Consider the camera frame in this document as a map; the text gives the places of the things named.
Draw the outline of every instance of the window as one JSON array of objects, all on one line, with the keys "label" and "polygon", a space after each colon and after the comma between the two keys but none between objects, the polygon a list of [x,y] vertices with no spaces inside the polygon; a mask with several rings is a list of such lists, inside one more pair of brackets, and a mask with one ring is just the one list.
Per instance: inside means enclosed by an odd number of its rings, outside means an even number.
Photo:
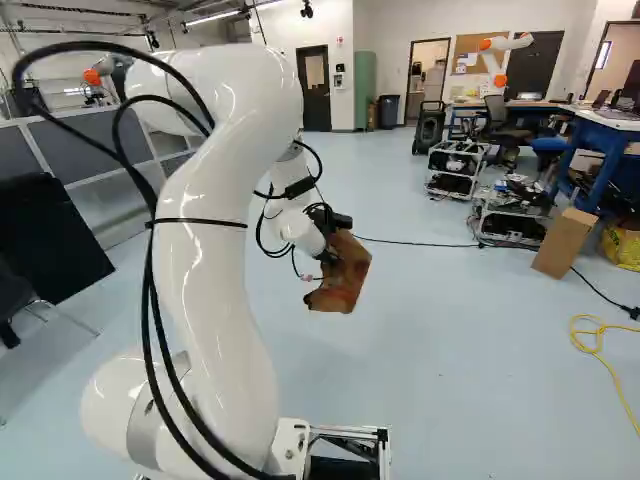
[{"label": "window", "polygon": [[598,59],[596,60],[596,70],[602,70],[607,66],[607,60],[609,60],[609,55],[611,54],[611,44],[612,42],[607,40],[600,45]]}]

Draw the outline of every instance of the office chair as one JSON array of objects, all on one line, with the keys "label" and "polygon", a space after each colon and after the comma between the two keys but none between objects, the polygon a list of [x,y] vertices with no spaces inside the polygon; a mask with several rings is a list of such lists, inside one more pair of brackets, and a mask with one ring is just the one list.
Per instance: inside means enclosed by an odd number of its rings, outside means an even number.
[{"label": "office chair", "polygon": [[491,144],[499,145],[494,164],[506,164],[513,171],[520,153],[519,145],[526,145],[534,137],[531,130],[513,129],[507,125],[508,110],[502,95],[486,95],[487,123],[480,137]]},{"label": "office chair", "polygon": [[94,337],[100,335],[100,332],[70,315],[63,313],[55,305],[38,298],[29,281],[15,275],[0,258],[0,341],[4,343],[8,349],[20,345],[20,338],[11,328],[11,320],[17,313],[26,310],[43,323],[48,322],[44,316],[31,308],[36,305],[44,305],[50,310],[55,310],[58,316],[67,319]]}]

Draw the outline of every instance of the light blue floor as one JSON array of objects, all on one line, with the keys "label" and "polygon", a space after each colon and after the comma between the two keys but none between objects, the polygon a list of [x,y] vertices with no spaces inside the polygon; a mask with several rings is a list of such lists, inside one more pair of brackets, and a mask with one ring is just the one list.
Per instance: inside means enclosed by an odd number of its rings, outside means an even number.
[{"label": "light blue floor", "polygon": [[[425,157],[411,156],[412,135],[305,138],[324,160],[325,198],[353,215],[356,233],[468,243],[469,205],[423,195]],[[139,236],[113,249],[118,271],[63,305],[104,333],[0,430],[0,478],[133,475],[85,438],[78,402],[92,372],[139,339],[144,242]],[[637,478],[640,439],[604,367],[568,336],[573,314],[630,323],[621,312],[573,274],[555,281],[532,270],[530,252],[367,248],[369,276],[356,311],[343,316],[308,313],[302,296],[310,286],[293,276],[289,260],[247,244],[250,302],[279,374],[283,415],[391,426],[395,479]],[[640,303],[638,274],[598,257],[577,266],[617,300]],[[300,268],[314,267],[301,258]],[[639,346],[640,334],[608,333],[605,341],[640,415]]]}]

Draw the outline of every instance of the door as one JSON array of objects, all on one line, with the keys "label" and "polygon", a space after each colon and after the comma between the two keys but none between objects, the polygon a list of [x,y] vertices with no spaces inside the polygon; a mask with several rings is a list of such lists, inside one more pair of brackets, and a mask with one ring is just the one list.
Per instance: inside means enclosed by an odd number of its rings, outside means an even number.
[{"label": "door", "polygon": [[442,100],[450,42],[450,38],[411,42],[407,95],[404,106],[404,123],[406,125],[417,123],[420,117],[420,104],[423,101],[437,102]]},{"label": "door", "polygon": [[556,66],[564,32],[531,32],[533,43],[511,51],[507,66],[507,97],[514,99],[520,92],[547,94]]},{"label": "door", "polygon": [[329,49],[326,45],[298,48],[296,56],[304,97],[304,129],[330,132]]}]

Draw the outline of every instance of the desk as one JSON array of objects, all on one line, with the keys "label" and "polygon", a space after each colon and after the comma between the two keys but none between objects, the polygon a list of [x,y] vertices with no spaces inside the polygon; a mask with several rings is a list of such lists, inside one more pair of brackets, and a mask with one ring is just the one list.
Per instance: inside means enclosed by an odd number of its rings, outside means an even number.
[{"label": "desk", "polygon": [[[448,105],[451,116],[448,123],[447,139],[451,140],[451,132],[455,129],[456,118],[477,117],[486,111],[484,102],[451,103]],[[511,100],[507,102],[509,112],[522,117],[548,117],[561,111],[561,104],[545,101],[531,102],[525,100]]]},{"label": "desk", "polygon": [[579,193],[575,205],[588,213],[606,213],[598,210],[602,194],[620,166],[623,157],[640,161],[640,155],[625,153],[632,142],[640,142],[640,121],[614,120],[604,118],[591,109],[577,105],[561,105],[560,108],[575,116],[571,148],[568,149],[558,166],[556,180],[550,190],[555,198],[559,191],[571,195],[574,185],[569,180],[569,165],[577,148],[599,150],[605,154],[600,173],[591,191]]}]

